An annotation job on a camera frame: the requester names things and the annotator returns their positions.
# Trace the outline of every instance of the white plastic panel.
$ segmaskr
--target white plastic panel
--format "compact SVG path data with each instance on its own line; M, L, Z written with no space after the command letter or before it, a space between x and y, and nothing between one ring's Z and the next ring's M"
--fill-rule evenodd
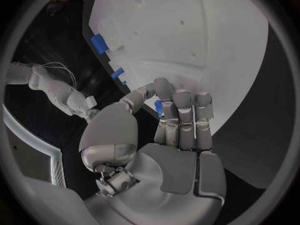
M134 90L167 78L213 98L214 134L233 114L262 64L268 21L250 0L95 0L89 26ZM154 109L152 98L147 104Z

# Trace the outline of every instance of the cable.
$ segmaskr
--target cable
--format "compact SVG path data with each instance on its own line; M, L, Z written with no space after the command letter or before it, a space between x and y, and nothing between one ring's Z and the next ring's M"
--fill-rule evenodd
M29 62L29 63L17 62L17 63L19 65L30 67L30 68L32 68L33 66L41 66L41 67L49 68L49 69L64 69L69 73L72 83L73 83L73 87L75 90L77 90L77 82L76 82L76 78L75 78L73 72L66 65L64 65L63 63L61 63L59 61L51 61L51 62L46 62L44 64L38 64L38 63L32 63L32 62Z

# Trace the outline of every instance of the blue clip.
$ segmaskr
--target blue clip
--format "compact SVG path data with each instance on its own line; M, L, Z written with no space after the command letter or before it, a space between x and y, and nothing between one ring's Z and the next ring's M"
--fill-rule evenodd
M157 115L159 118L162 117L162 114L163 114L163 105L162 105L162 102L160 100L156 100L155 103L155 110L157 112Z
M99 54L103 54L109 47L106 45L103 37L100 34L94 35L90 38L90 42L93 44Z
M117 71L115 71L110 76L113 80L116 80L118 78L118 76L120 76L120 74L122 74L122 73L124 73L124 70L123 70L123 68L120 67Z

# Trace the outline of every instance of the blue object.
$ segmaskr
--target blue object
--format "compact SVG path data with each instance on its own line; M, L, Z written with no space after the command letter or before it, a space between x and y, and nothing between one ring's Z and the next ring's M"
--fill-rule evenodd
M160 100L156 100L155 103L155 110L157 112L157 115L159 118L162 117L162 114L163 114L163 105L162 105L162 102Z
M90 38L91 43L99 54L103 54L109 47L106 45L103 37L100 34L94 35Z
M115 71L112 75L110 75L111 76L111 78L113 79L113 80L116 80L117 78L118 78L118 76L120 76L120 74L122 74L122 73L124 73L124 70L123 70L123 68L119 68L117 71Z

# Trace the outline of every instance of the white robotic arm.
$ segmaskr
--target white robotic arm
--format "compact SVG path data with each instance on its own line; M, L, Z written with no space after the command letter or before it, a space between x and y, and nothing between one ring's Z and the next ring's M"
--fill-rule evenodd
M7 84L28 84L32 90L43 91L50 102L69 116L77 115L87 122L98 112L94 96L86 97L69 84L52 78L43 66L24 66L12 63L6 77Z

